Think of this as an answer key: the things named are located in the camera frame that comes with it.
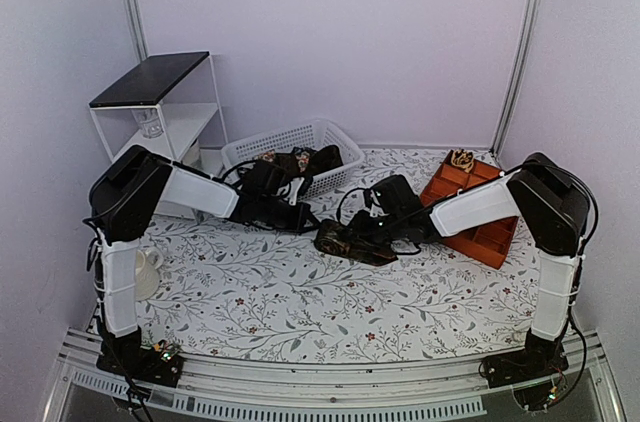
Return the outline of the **green brown patterned tie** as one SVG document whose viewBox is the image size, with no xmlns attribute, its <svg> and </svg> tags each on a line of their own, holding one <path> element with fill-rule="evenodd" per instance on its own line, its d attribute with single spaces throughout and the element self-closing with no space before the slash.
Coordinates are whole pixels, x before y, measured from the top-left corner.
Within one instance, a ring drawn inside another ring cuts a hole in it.
<svg viewBox="0 0 640 422">
<path fill-rule="evenodd" d="M 321 222 L 313 244 L 324 254 L 376 267 L 398 259 L 390 246 L 366 241 L 347 226 L 330 219 Z"/>
</svg>

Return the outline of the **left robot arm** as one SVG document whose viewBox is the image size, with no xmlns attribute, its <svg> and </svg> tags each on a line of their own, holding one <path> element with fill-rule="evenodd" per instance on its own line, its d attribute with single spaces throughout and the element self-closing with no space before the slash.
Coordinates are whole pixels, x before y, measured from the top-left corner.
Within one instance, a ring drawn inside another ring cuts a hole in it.
<svg viewBox="0 0 640 422">
<path fill-rule="evenodd" d="M 213 226 L 169 231 L 164 246 L 179 245 L 187 255 L 200 257 L 207 271 L 200 284 L 206 289 L 223 285 L 215 294 L 213 316 L 221 329 L 205 323 L 205 345 L 218 356 L 250 358 L 297 348 L 305 337 L 318 332 L 306 321 L 301 329 L 279 332 L 270 322 L 283 298 L 256 296 L 256 282 L 270 281 L 274 270 L 261 247 L 286 250 L 298 234 L 319 229 L 309 204 L 293 195 L 281 196 L 270 184 L 281 173 L 277 166 L 255 160 L 240 185 L 230 185 L 177 161 L 135 145 L 115 161 L 89 193 L 91 215 L 85 224 L 96 234 L 100 258 L 95 263 L 101 300 L 104 340 L 111 343 L 111 361 L 128 376 L 148 368 L 148 354 L 139 347 L 141 329 L 135 308 L 135 263 L 161 205 L 175 205 L 218 219 L 222 234 Z"/>
</svg>

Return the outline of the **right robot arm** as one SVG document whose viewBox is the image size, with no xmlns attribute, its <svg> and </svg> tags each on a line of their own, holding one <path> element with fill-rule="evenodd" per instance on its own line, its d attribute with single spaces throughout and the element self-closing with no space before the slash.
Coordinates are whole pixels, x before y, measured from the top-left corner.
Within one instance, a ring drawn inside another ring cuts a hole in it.
<svg viewBox="0 0 640 422">
<path fill-rule="evenodd" d="M 353 237 L 370 250 L 399 239 L 416 245 L 470 236 L 478 247 L 507 250 L 512 235 L 503 224 L 521 222 L 534 242 L 540 266 L 537 307 L 517 357 L 517 369 L 537 378 L 552 366 L 570 323 L 586 247 L 600 210 L 590 188 L 575 174 L 535 152 L 509 170 L 473 155 L 450 151 L 422 194 L 401 175 L 366 189 L 366 208 L 349 222 Z"/>
</svg>

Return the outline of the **dark red patterned tie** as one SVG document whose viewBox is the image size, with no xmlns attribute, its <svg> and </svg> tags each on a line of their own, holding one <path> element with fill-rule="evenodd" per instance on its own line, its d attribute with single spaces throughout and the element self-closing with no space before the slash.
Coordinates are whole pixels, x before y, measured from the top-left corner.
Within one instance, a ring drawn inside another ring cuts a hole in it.
<svg viewBox="0 0 640 422">
<path fill-rule="evenodd" d="M 274 163 L 289 176 L 298 177 L 305 172 L 309 158 L 309 153 L 305 151 L 299 153 L 277 153 Z"/>
</svg>

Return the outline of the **cream paisley tie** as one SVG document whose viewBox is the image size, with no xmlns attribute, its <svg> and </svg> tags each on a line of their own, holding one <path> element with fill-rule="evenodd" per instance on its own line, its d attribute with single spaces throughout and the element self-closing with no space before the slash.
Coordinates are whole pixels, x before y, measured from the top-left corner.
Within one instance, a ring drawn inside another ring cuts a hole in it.
<svg viewBox="0 0 640 422">
<path fill-rule="evenodd" d="M 267 163 L 276 164 L 278 162 L 278 154 L 273 151 L 264 152 L 256 157 L 257 160 L 262 160 Z"/>
</svg>

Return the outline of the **black shiny tie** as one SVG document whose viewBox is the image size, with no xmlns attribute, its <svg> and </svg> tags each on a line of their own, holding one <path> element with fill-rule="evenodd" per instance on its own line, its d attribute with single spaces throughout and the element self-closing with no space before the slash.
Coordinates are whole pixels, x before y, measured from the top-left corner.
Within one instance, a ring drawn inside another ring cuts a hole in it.
<svg viewBox="0 0 640 422">
<path fill-rule="evenodd" d="M 343 166 L 340 149 L 337 145 L 328 145 L 310 155 L 305 175 L 316 176 Z"/>
</svg>

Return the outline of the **white plastic basket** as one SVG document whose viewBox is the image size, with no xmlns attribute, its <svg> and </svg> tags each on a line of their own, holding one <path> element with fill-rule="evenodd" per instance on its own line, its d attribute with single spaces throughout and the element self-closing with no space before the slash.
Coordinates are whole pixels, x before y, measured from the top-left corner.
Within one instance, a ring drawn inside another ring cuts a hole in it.
<svg viewBox="0 0 640 422">
<path fill-rule="evenodd" d="M 312 198 L 344 186 L 365 155 L 334 123 L 314 119 L 229 143 L 222 149 L 222 159 L 227 169 L 264 159 L 294 176 L 310 177 L 303 196 Z"/>
</svg>

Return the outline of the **floral table mat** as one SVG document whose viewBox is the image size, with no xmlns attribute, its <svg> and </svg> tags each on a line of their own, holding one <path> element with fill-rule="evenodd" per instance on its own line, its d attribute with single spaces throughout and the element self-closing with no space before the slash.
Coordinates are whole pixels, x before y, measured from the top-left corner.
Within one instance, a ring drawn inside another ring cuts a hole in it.
<svg viewBox="0 0 640 422">
<path fill-rule="evenodd" d="M 414 193 L 436 173 L 421 150 L 369 149 L 350 180 L 311 205 L 347 226 L 363 190 L 401 175 Z M 155 341 L 219 357 L 297 363 L 418 360 L 523 349 L 537 307 L 540 266 L 517 222 L 493 269 L 440 242 L 391 244 L 384 266 L 331 256 L 316 231 L 269 225 L 288 203 L 289 176 L 262 160 L 219 177 L 130 148 L 89 193 L 87 219 L 101 248 L 96 288 L 107 342 Z M 164 256 L 160 285 L 135 300 L 136 252 Z"/>
</svg>

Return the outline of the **orange compartment tray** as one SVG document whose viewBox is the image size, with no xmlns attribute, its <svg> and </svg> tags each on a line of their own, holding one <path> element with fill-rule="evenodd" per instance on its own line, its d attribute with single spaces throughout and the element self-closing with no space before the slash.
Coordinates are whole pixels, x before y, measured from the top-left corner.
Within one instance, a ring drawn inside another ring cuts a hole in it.
<svg viewBox="0 0 640 422">
<path fill-rule="evenodd" d="M 420 200 L 424 206 L 452 195 L 458 190 L 472 188 L 495 179 L 500 174 L 498 168 L 476 158 L 470 173 L 454 168 L 448 160 L 451 151 L 420 194 Z M 500 269 L 511 247 L 517 222 L 517 217 L 500 219 L 470 228 L 444 239 L 442 243 L 493 269 Z"/>
</svg>

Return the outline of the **cream ceramic mug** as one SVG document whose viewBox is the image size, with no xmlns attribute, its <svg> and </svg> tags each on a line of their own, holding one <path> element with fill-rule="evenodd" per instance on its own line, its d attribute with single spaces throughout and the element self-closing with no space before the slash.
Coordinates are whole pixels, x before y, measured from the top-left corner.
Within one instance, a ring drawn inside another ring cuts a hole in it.
<svg viewBox="0 0 640 422">
<path fill-rule="evenodd" d="M 135 300 L 149 299 L 160 285 L 159 268 L 164 263 L 164 256 L 156 247 L 148 247 L 136 252 L 135 265 Z"/>
</svg>

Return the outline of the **white shelf with black top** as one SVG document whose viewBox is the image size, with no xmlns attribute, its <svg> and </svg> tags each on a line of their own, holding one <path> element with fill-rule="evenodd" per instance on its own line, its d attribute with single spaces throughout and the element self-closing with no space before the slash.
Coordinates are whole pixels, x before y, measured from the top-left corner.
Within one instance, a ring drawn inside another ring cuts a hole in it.
<svg viewBox="0 0 640 422">
<path fill-rule="evenodd" d="M 132 111 L 145 108 L 158 111 L 161 136 L 141 135 Z M 220 151 L 204 142 L 211 134 L 228 142 L 213 57 L 207 51 L 150 56 L 94 98 L 89 110 L 111 162 L 141 145 L 210 175 L 222 169 Z"/>
</svg>

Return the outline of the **clear drinking glass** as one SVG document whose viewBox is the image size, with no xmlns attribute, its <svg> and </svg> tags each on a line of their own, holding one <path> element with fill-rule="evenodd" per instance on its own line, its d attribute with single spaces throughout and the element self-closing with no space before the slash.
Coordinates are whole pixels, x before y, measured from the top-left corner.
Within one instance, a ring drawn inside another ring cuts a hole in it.
<svg viewBox="0 0 640 422">
<path fill-rule="evenodd" d="M 155 108 L 134 109 L 132 114 L 144 138 L 153 139 L 164 133 L 159 113 Z"/>
</svg>

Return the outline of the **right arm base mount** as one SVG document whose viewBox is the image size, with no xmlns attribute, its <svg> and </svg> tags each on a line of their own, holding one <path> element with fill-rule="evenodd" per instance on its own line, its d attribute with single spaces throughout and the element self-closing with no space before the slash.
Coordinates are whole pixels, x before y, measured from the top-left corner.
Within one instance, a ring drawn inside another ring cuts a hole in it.
<svg viewBox="0 0 640 422">
<path fill-rule="evenodd" d="M 513 391 L 516 403 L 527 412 L 546 412 L 558 406 L 575 390 L 586 368 L 588 349 L 581 338 L 582 357 L 576 379 L 569 383 L 564 371 L 568 358 L 561 342 L 527 342 L 520 350 L 484 357 L 478 367 L 479 375 L 490 388 L 504 387 L 538 378 L 548 377 L 544 384 Z"/>
</svg>

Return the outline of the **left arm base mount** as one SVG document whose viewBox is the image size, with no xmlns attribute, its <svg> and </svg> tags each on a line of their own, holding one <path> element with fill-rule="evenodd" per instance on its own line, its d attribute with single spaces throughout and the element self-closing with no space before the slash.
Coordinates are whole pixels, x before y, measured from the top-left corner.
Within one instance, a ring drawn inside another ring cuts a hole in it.
<svg viewBox="0 0 640 422">
<path fill-rule="evenodd" d="M 178 353 L 143 348 L 139 342 L 125 339 L 102 341 L 96 367 L 127 380 L 176 388 L 184 359 Z"/>
</svg>

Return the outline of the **metal front rail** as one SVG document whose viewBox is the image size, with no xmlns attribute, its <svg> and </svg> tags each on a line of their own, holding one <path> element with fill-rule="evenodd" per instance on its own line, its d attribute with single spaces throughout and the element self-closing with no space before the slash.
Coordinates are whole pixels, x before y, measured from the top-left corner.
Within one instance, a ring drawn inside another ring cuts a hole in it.
<svg viewBox="0 0 640 422">
<path fill-rule="evenodd" d="M 176 387 L 128 384 L 96 366 L 100 344 L 69 330 L 47 421 L 623 421 L 595 332 L 570 336 L 559 375 L 491 387 L 481 357 L 312 365 L 188 355 Z"/>
</svg>

